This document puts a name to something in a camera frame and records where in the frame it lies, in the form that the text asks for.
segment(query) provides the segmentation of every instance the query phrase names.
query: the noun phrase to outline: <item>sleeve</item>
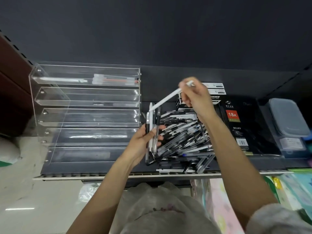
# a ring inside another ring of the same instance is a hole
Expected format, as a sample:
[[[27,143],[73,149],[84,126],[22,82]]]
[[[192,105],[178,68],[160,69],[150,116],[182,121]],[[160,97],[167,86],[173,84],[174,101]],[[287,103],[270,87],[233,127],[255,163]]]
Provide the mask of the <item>sleeve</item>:
[[[268,204],[257,210],[250,218],[247,234],[306,234],[312,233],[312,226],[303,221],[292,210],[280,204]]]

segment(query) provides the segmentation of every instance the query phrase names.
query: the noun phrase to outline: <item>hand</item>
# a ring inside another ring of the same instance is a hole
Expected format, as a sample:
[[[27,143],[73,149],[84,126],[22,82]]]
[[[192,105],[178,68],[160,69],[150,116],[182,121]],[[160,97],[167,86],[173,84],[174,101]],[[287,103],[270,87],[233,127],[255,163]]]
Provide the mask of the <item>hand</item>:
[[[193,81],[193,85],[195,86],[188,86],[186,84],[190,80]],[[202,123],[217,115],[207,87],[197,78],[186,78],[179,83],[179,87],[182,89],[182,101],[185,102],[188,107],[193,107]]]
[[[148,134],[145,134],[145,126],[143,124],[140,129],[132,136],[127,148],[122,153],[122,158],[131,163],[131,167],[138,165],[146,153],[146,144],[156,134],[156,129],[152,129]],[[159,129],[165,129],[165,125],[160,125]],[[159,135],[158,140],[163,140],[163,136]]]

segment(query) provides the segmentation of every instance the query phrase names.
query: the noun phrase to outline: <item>white tile floor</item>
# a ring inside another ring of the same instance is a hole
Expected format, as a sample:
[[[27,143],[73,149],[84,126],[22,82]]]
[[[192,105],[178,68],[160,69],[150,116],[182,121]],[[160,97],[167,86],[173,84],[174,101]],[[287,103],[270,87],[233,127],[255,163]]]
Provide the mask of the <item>white tile floor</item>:
[[[0,233],[65,233],[85,206],[78,201],[81,181],[33,181],[45,157],[37,137],[19,140],[22,159],[0,168]],[[190,195],[190,189],[183,189]],[[6,210],[31,208],[26,210]]]

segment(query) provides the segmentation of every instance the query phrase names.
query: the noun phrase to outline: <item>pile of pens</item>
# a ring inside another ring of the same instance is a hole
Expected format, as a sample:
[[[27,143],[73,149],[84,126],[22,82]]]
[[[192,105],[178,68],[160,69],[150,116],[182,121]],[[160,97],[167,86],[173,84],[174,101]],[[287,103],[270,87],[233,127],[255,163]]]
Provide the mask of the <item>pile of pens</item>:
[[[193,109],[155,113],[153,123],[153,127],[163,124],[166,129],[159,132],[164,140],[157,151],[153,143],[147,156],[152,161],[146,161],[147,165],[157,162],[161,173],[203,173],[209,168],[214,151],[208,132]]]

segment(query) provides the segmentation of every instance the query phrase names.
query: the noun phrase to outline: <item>green stripe on sack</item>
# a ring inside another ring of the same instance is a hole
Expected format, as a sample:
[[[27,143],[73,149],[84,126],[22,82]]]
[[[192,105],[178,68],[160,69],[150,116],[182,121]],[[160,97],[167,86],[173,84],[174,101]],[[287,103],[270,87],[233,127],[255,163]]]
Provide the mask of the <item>green stripe on sack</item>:
[[[4,162],[4,161],[0,161],[0,167],[6,167],[6,166],[9,166],[9,165],[12,165],[12,164]]]

